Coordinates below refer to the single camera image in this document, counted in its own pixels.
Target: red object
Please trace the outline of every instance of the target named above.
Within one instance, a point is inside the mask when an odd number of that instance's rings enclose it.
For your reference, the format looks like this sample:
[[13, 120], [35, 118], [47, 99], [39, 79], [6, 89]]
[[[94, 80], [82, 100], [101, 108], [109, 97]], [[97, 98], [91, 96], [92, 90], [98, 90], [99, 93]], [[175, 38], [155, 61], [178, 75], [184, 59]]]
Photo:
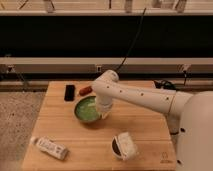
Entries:
[[82, 88], [82, 89], [79, 91], [79, 94], [80, 94], [81, 96], [85, 96], [85, 95], [87, 95], [87, 94], [89, 94], [89, 93], [91, 93], [91, 92], [92, 92], [92, 87], [91, 87], [91, 86], [88, 86], [88, 87]]

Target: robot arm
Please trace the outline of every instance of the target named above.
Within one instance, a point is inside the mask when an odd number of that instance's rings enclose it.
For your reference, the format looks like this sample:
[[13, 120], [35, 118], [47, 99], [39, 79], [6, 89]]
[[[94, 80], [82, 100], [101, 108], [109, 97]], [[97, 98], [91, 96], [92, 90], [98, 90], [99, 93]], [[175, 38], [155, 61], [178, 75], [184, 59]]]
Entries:
[[185, 103], [192, 94], [173, 90], [139, 88], [118, 84], [116, 72], [106, 71], [93, 84], [96, 93], [96, 108], [103, 118], [112, 107], [112, 99], [117, 98], [165, 115], [180, 116]]
[[96, 109], [102, 118], [112, 107], [112, 98], [134, 103], [165, 115], [180, 117], [176, 171], [213, 170], [213, 91], [192, 95], [162, 89], [118, 84], [118, 75], [106, 71], [96, 79]]

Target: wooden table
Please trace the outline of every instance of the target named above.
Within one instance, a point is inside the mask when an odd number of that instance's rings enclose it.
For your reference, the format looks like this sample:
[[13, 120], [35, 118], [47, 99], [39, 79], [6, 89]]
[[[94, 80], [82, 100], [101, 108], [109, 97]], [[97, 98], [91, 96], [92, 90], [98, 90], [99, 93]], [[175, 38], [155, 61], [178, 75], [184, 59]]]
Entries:
[[[111, 114], [92, 125], [80, 123], [74, 108], [82, 99], [79, 89], [88, 81], [50, 82], [33, 136], [48, 137], [69, 148], [65, 161], [59, 161], [29, 145], [23, 171], [175, 170], [176, 159], [166, 120], [162, 114], [114, 100]], [[152, 82], [121, 81], [122, 84], [154, 87]], [[65, 102], [66, 84], [76, 86], [75, 101]], [[128, 131], [140, 154], [127, 162], [117, 159], [111, 149], [113, 137]]]

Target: black phone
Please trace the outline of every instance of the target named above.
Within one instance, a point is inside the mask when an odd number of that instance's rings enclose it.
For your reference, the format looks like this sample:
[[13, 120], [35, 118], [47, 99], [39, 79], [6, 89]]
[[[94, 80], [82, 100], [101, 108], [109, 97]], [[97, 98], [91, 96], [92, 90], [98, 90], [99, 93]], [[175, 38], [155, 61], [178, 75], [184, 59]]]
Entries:
[[75, 86], [74, 85], [66, 85], [64, 100], [65, 101], [73, 101], [75, 99]]

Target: bowl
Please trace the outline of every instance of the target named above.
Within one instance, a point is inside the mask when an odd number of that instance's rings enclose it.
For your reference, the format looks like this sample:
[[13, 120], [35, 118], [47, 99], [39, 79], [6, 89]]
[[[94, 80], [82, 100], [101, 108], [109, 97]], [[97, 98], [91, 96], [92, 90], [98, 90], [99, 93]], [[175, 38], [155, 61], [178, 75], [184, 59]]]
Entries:
[[95, 96], [88, 96], [80, 100], [75, 106], [75, 116], [83, 123], [93, 123], [101, 119], [95, 107]]

